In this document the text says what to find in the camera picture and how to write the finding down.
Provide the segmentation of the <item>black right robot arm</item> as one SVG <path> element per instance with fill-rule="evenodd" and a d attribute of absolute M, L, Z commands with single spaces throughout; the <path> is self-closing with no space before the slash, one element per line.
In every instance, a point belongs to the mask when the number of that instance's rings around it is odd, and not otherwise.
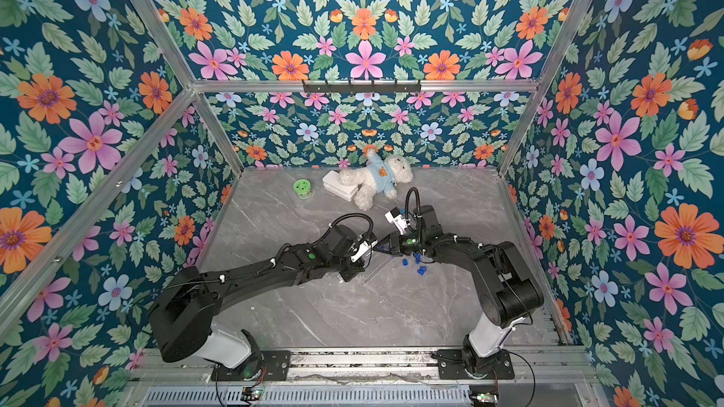
<path fill-rule="evenodd" d="M 507 363 L 505 341 L 516 327 L 532 324 L 533 312 L 544 305 L 542 291 L 518 247 L 510 241 L 485 244 L 447 233 L 431 205 L 416 209 L 412 219 L 399 208 L 385 218 L 396 230 L 382 240 L 378 252 L 420 256 L 471 274 L 482 316 L 465 336 L 460 357 L 435 358 L 462 367 L 471 378 L 482 378 Z"/>

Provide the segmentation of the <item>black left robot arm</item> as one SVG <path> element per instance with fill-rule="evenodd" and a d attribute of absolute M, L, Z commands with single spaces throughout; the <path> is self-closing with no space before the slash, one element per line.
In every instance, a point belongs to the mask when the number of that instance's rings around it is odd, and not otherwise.
<path fill-rule="evenodd" d="M 334 220 L 318 239 L 283 244 L 275 256 L 221 271 L 181 269 L 162 288 L 148 318 L 163 362 L 198 357 L 232 371 L 260 371 L 262 352 L 251 333 L 228 330 L 216 316 L 243 301 L 338 273 L 348 282 L 365 271 L 364 256 L 377 239 L 364 214 Z"/>

